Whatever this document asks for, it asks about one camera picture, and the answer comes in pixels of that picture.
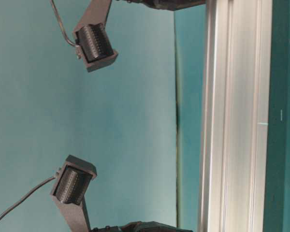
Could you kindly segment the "black gripper, upper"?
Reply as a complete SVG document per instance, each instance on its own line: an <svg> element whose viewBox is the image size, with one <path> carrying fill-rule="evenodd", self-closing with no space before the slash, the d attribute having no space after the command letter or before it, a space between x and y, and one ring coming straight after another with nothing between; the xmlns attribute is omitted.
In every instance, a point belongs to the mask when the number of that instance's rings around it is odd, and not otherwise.
<svg viewBox="0 0 290 232"><path fill-rule="evenodd" d="M177 11L206 4L206 0L126 0L157 10Z"/></svg>

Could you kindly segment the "black gripper, lower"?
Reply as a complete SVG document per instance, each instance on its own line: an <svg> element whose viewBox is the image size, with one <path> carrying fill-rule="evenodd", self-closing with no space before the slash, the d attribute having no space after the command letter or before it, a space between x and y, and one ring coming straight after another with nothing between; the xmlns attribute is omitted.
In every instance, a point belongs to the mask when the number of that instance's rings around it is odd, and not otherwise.
<svg viewBox="0 0 290 232"><path fill-rule="evenodd" d="M105 226L104 228L93 228L91 232L192 232L178 227L158 222L130 222L124 226Z"/></svg>

